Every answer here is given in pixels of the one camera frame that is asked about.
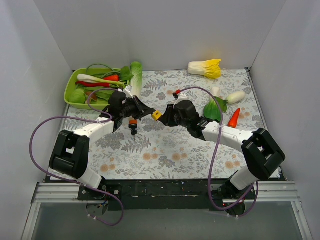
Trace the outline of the yellow padlock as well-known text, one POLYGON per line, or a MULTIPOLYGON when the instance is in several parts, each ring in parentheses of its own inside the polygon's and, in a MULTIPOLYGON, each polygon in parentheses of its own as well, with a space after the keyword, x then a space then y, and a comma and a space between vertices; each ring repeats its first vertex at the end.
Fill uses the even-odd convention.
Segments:
POLYGON ((158 110, 155 111, 155 112, 151 115, 151 117, 152 117, 155 121, 158 121, 161 116, 162 116, 162 113, 159 112, 158 110))

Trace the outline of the orange padlock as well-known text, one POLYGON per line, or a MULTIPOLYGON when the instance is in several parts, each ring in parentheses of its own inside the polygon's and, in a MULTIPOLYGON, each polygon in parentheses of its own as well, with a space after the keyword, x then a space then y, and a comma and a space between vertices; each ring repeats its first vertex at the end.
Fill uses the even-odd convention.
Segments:
POLYGON ((135 136, 138 133, 138 121, 136 119, 130 120, 128 127, 131 130, 132 136, 135 136))

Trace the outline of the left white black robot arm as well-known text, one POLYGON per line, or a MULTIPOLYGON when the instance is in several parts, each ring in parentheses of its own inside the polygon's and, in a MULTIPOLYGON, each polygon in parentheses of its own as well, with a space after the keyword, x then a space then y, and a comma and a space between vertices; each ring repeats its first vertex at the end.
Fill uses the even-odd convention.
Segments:
POLYGON ((88 164, 90 145, 117 131, 123 119, 132 117, 140 120, 155 111, 142 103, 137 96, 127 97, 124 92, 115 91, 96 123, 75 131, 63 130, 59 133, 49 167, 89 186, 89 194, 95 200, 103 199, 107 191, 101 184, 102 177, 88 164))

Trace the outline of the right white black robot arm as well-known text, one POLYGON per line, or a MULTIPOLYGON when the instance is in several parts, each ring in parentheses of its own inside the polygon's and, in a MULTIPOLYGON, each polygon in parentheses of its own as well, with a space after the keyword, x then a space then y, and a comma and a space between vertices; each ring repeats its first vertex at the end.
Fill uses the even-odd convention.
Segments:
POLYGON ((189 100, 169 104, 158 120, 168 127, 185 127, 196 139, 222 144, 243 153, 246 165, 217 190, 224 198, 237 199, 254 182, 267 181, 286 159, 266 129, 247 131, 220 126, 218 122, 200 116, 189 100))

